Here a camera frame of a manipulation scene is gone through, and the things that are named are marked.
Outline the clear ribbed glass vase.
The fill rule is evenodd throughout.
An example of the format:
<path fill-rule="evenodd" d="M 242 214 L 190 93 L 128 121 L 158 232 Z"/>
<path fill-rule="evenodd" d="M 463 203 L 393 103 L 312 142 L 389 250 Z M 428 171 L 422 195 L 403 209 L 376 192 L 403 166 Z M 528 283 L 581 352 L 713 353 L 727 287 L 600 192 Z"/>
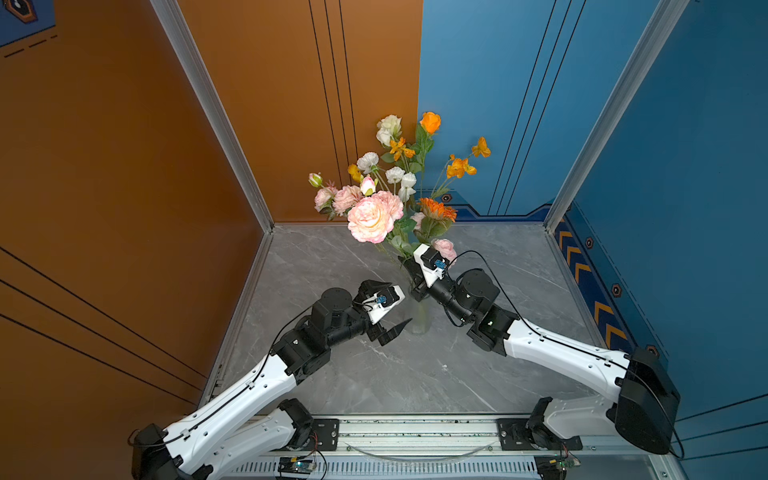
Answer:
<path fill-rule="evenodd" d="M 412 335 L 425 335 L 432 326 L 432 316 L 430 306 L 432 300 L 430 297 L 413 288 L 409 291 L 407 300 L 407 317 L 411 319 L 406 326 L 406 330 Z"/>

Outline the orange gerbera flower stem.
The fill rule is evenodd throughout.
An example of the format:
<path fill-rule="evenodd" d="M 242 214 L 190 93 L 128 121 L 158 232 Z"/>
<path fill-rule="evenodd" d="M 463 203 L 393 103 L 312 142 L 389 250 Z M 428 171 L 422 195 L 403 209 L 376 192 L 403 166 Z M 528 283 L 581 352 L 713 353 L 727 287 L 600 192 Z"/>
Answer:
<path fill-rule="evenodd" d="M 421 198 L 419 204 L 422 218 L 415 233 L 423 243 L 441 238 L 456 221 L 457 211 L 450 206 L 431 198 Z"/>

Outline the teal ceramic vase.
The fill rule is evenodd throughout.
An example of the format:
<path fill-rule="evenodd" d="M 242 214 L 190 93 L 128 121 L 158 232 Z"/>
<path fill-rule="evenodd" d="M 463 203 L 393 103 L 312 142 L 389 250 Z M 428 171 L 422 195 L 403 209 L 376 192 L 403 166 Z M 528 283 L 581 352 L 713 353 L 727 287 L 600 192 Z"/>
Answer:
<path fill-rule="evenodd" d="M 409 213 L 409 217 L 406 220 L 406 243 L 404 244 L 404 251 L 411 255 L 419 245 L 428 244 L 429 239 L 422 230 L 422 224 L 426 215 L 418 210 Z"/>

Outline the white pink small flowers stem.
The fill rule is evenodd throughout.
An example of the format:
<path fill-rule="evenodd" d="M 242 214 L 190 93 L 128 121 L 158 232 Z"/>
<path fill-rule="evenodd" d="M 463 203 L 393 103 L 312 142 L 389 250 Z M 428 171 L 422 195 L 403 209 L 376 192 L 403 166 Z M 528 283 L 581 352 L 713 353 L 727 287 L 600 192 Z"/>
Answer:
<path fill-rule="evenodd" d="M 379 166 L 380 162 L 381 157 L 374 152 L 367 152 L 360 157 L 355 163 L 358 182 L 363 183 L 363 179 L 370 176 L 374 183 L 378 183 L 385 190 L 396 193 L 404 203 L 407 203 L 416 193 L 417 179 L 415 174 L 398 166 L 382 169 Z"/>

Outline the orange poppy flower stem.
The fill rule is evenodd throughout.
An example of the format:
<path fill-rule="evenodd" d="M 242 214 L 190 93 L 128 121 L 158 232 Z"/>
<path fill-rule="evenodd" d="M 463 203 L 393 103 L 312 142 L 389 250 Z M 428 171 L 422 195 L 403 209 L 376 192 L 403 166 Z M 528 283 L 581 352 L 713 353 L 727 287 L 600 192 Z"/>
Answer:
<path fill-rule="evenodd" d="M 477 143 L 471 147 L 470 154 L 467 157 L 451 154 L 443 169 L 441 181 L 431 191 L 430 198 L 432 200 L 438 200 L 450 191 L 450 187 L 455 180 L 462 179 L 465 176 L 476 175 L 477 168 L 471 163 L 471 160 L 488 158 L 491 154 L 492 151 L 489 148 L 485 137 L 480 137 L 478 139 Z"/>

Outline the orange rose flower stem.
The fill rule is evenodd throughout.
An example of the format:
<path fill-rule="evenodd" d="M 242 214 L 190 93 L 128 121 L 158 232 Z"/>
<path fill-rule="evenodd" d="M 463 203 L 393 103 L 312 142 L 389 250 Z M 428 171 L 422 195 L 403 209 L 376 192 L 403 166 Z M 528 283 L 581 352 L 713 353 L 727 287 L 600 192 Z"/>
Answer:
<path fill-rule="evenodd" d="M 434 112 L 426 112 L 416 127 L 416 141 L 406 148 L 406 165 L 411 173 L 426 171 L 427 154 L 434 147 L 434 135 L 441 127 L 441 117 Z"/>

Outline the pink carnation flower stem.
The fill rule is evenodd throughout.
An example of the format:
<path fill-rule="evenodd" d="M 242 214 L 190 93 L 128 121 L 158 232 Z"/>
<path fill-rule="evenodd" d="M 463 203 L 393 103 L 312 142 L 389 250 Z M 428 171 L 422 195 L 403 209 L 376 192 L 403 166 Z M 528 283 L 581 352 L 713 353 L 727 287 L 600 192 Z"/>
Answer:
<path fill-rule="evenodd" d="M 308 182 L 316 189 L 314 209 L 329 220 L 346 217 L 364 198 L 359 186 L 347 185 L 339 189 L 332 182 L 326 182 L 319 173 L 310 173 Z"/>

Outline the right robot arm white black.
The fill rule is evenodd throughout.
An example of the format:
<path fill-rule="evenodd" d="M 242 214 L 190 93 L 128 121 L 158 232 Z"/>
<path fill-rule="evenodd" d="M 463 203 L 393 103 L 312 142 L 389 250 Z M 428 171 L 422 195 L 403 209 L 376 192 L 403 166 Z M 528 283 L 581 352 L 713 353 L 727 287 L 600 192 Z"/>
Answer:
<path fill-rule="evenodd" d="M 585 436 L 618 436 L 647 453 L 684 454 L 675 447 L 680 394 L 653 353 L 588 345 L 531 323 L 495 300 L 501 290 L 483 269 L 451 277 L 436 250 L 403 260 L 417 300 L 432 298 L 481 350 L 528 361 L 593 391 L 576 400 L 543 397 L 517 433 L 539 450 L 581 447 Z"/>

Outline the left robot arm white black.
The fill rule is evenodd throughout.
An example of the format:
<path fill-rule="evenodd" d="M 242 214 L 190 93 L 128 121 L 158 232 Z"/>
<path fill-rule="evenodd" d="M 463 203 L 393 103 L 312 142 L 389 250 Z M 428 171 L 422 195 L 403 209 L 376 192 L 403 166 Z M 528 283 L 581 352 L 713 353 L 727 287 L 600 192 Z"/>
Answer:
<path fill-rule="evenodd" d="M 366 280 L 356 294 L 329 288 L 288 320 L 268 353 L 241 379 L 166 427 L 134 433 L 135 479 L 221 479 L 246 460 L 310 444 L 312 415 L 288 393 L 326 365 L 333 347 L 365 335 L 386 344 L 405 325 L 382 319 L 405 299 L 402 288 Z"/>

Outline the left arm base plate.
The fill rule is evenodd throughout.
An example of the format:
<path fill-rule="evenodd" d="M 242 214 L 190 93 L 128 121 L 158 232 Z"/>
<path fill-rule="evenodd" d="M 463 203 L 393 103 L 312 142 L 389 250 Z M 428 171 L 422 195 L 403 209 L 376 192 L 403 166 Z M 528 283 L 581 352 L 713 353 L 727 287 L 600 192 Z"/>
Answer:
<path fill-rule="evenodd" d="M 340 436 L 340 420 L 337 418 L 319 418 L 312 421 L 312 425 L 303 428 L 289 443 L 278 449 L 279 452 L 319 451 L 332 452 L 338 448 Z"/>

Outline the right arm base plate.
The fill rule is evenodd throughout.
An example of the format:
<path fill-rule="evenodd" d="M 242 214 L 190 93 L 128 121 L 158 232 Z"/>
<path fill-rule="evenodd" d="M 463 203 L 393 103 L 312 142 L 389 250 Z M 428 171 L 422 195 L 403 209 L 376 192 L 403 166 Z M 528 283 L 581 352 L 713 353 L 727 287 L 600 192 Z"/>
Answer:
<path fill-rule="evenodd" d="M 583 443 L 579 436 L 562 439 L 543 424 L 528 426 L 522 418 L 500 418 L 496 420 L 497 434 L 503 451 L 580 451 Z"/>

